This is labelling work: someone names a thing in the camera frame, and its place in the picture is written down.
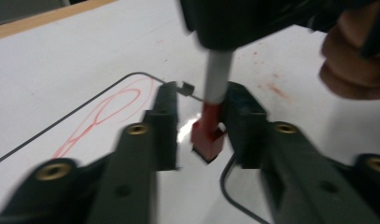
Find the black line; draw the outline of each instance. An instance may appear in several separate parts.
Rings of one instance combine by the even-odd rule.
[[[161,83],[165,83],[165,81],[163,81],[162,79],[154,77],[153,75],[145,73],[145,72],[133,72],[133,73],[130,73],[130,74],[128,74],[128,75],[120,78],[120,80],[116,81],[114,84],[112,84],[111,86],[107,87],[105,90],[99,92],[98,94],[96,94],[95,96],[93,96],[90,100],[88,100],[84,104],[80,105],[79,107],[77,107],[76,109],[74,109],[73,111],[71,111],[70,113],[68,113],[64,117],[62,117],[61,119],[58,119],[56,122],[52,123],[48,128],[44,129],[40,133],[38,133],[35,136],[31,137],[29,140],[27,140],[24,143],[20,144],[18,147],[15,147],[14,149],[10,150],[6,155],[0,157],[0,162],[2,162],[3,160],[7,159],[10,156],[12,156],[15,152],[17,152],[21,148],[27,146],[29,143],[31,143],[34,140],[36,140],[36,138],[38,138],[42,134],[46,133],[47,131],[49,131],[50,129],[52,129],[53,127],[55,127],[56,125],[58,125],[59,123],[61,123],[65,119],[67,119],[68,117],[72,116],[74,113],[76,113],[77,111],[79,111],[82,107],[84,107],[85,105],[88,105],[90,102],[92,102],[93,100],[95,100],[96,98],[98,98],[99,96],[101,96],[102,94],[104,94],[105,92],[111,90],[113,87],[115,87],[118,84],[120,84],[124,79],[126,79],[128,77],[131,77],[133,75],[144,75],[144,76],[147,76],[147,77],[152,77],[152,78],[154,78],[155,80],[157,80],[157,81],[159,81]],[[198,98],[196,96],[190,95],[190,97],[193,98],[193,99],[195,99],[195,100],[202,101],[200,98]]]
[[[228,194],[227,190],[225,189],[225,182],[227,180],[227,176],[231,172],[231,170],[235,164],[235,161],[236,161],[236,155],[233,154],[230,161],[228,161],[227,165],[224,168],[224,171],[221,174],[221,178],[219,180],[219,186],[221,187],[222,194],[224,195],[225,199],[227,199],[227,201],[230,204],[232,204],[234,207],[236,207],[237,209],[239,209],[240,211],[242,211],[246,215],[254,218],[255,220],[257,220],[261,224],[270,224],[269,222],[267,222],[262,217],[257,216],[256,214],[254,214],[253,212],[251,212],[250,210],[248,210],[244,206],[242,206],[240,203],[237,203],[233,198],[231,198],[231,196]]]

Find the wooden edge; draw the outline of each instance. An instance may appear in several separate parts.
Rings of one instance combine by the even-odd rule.
[[[23,20],[0,25],[0,39],[9,35],[27,31],[38,26],[58,21],[67,17],[77,15],[103,5],[115,2],[116,0],[88,0],[70,7],[62,7],[49,12],[45,12]]]

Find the red object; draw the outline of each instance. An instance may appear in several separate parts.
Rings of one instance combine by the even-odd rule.
[[[202,117],[192,125],[193,149],[207,162],[211,162],[222,150],[225,132],[219,127],[221,104],[204,103]]]

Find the brass screw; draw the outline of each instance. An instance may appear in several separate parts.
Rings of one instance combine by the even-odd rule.
[[[380,158],[369,158],[367,160],[367,165],[380,173]]]
[[[148,127],[143,124],[135,124],[128,128],[128,134],[143,134],[148,131]]]
[[[55,163],[51,165],[44,166],[36,174],[38,180],[54,180],[59,179],[67,175],[71,170],[71,165],[67,163]]]
[[[280,133],[296,133],[297,129],[289,124],[277,124],[275,126],[276,130]]]

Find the human hand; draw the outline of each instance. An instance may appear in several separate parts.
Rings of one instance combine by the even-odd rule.
[[[326,61],[320,78],[335,94],[348,99],[380,99],[380,54],[362,59],[359,51],[380,8],[376,1],[344,12],[322,47]]]

